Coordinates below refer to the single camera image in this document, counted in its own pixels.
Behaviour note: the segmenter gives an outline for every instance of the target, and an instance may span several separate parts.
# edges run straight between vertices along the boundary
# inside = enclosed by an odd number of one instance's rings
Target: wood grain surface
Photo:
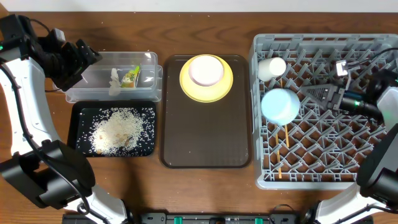
[[[153,51],[159,64],[176,54],[238,54],[247,57],[262,33],[398,33],[398,14],[320,13],[20,13],[65,32],[67,40],[84,39],[99,51]],[[38,33],[45,31],[37,25]],[[61,93],[47,93],[52,120],[67,141],[72,104]],[[0,94],[0,161],[11,158],[11,124]],[[174,170],[155,153],[137,158],[91,158],[96,182],[138,212],[267,213],[286,203],[305,210],[337,191],[260,190],[253,165],[243,169]],[[0,180],[1,223],[60,223],[64,210],[39,209]],[[398,223],[398,216],[378,213],[377,224]]]

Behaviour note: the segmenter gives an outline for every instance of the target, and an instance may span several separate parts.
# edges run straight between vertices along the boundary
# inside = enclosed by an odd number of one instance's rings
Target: black tray
[[[176,55],[165,66],[160,160],[169,168],[242,168],[251,161],[252,132],[247,61],[222,55],[233,85],[222,99],[199,103],[180,86],[180,71],[191,55]]]
[[[70,118],[68,134],[68,146],[81,151],[86,157],[104,157],[105,155],[90,152],[91,143],[89,141],[81,141],[77,146],[77,139],[83,132],[90,132],[90,125],[82,126],[82,121],[84,121],[85,124],[91,124],[94,119],[93,117],[99,114],[99,109],[106,110],[109,108],[134,108],[138,110],[139,113],[145,113],[145,111],[142,110],[143,108],[152,108],[153,111],[156,112],[155,103],[151,101],[79,101],[75,103],[72,108],[72,116]],[[84,112],[85,115],[81,115],[80,113],[84,109],[98,109],[98,111],[86,110]],[[156,139],[156,113],[153,119],[148,119],[147,121],[148,124],[146,124],[146,126],[150,124],[153,124],[153,126],[148,126],[148,128],[144,126],[144,130],[150,132],[151,134],[153,131],[153,138],[147,138],[145,140],[139,141],[138,143],[141,143],[141,146],[136,146],[129,152],[123,151],[123,154],[116,153],[110,157],[148,156],[152,154],[155,148]]]

